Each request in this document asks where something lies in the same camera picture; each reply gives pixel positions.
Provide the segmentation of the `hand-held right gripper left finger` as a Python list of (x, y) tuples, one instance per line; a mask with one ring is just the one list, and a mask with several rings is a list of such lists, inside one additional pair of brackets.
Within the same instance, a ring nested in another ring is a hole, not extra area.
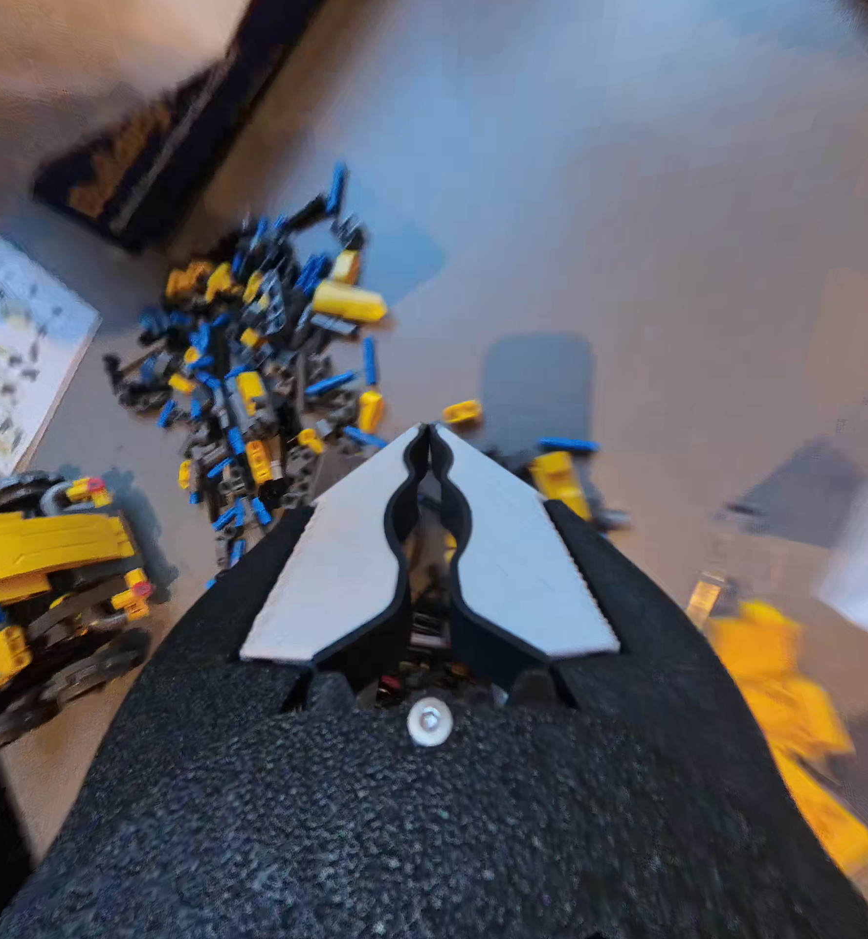
[(414, 425), (319, 495), (240, 648), (245, 661), (387, 671), (412, 604), (404, 542), (419, 518), (428, 425)]

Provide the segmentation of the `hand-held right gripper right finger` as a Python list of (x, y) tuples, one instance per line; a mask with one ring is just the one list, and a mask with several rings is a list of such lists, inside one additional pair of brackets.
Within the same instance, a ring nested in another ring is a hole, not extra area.
[(434, 425), (450, 562), (451, 649), (480, 678), (621, 651), (545, 507), (545, 498), (443, 425)]

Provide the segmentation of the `pile of small building pieces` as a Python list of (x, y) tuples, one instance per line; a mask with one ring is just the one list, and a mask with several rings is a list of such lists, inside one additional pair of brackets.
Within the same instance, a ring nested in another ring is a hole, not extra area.
[(209, 252), (169, 271), (139, 316), (138, 358), (102, 367), (118, 405), (186, 432), (178, 487), (204, 506), (212, 586), (265, 534), (311, 505), (323, 453), (367, 456), (386, 443), (378, 354), (367, 328), (386, 299), (360, 284), (368, 232), (344, 214), (348, 168), (304, 207), (247, 216)]

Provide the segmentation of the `heap of yellow building beams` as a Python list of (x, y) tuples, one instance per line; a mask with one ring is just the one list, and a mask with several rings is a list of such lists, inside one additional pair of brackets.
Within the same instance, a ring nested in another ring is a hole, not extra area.
[(868, 826), (814, 775), (827, 758), (854, 754), (850, 734), (832, 698), (799, 668), (802, 627), (758, 600), (716, 613), (725, 588), (722, 579), (700, 575), (686, 614), (708, 634), (804, 820), (839, 869), (855, 878), (868, 869)]

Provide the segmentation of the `yellow black toy vehicle model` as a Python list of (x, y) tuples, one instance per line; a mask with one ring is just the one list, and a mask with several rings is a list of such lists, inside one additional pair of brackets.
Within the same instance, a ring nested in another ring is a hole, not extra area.
[(0, 750), (146, 661), (153, 592), (100, 478), (0, 479)]

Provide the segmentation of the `dark blue cardboard kit box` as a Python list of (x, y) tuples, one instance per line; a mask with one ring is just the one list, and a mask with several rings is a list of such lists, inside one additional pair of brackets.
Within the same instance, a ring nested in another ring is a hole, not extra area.
[(0, 222), (163, 241), (322, 2), (0, 1)]

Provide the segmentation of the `grey desk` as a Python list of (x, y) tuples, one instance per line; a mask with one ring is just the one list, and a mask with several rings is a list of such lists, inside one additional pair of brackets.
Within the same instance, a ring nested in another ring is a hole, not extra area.
[(241, 664), (278, 543), (159, 645), (0, 937), (868, 937), (674, 602), (709, 510), (823, 428), (823, 302), (868, 261), (868, 55), (817, 2), (334, 2), (210, 196), (331, 149), (393, 275), (382, 377), (433, 411), (488, 342), (575, 327), (630, 557), (567, 514), (628, 653), (573, 703), (359, 709)]

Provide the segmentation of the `white instruction booklet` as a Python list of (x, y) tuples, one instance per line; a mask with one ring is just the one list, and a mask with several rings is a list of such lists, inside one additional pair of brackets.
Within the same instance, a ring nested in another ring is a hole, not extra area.
[(100, 324), (96, 309), (0, 235), (0, 476), (28, 465)]

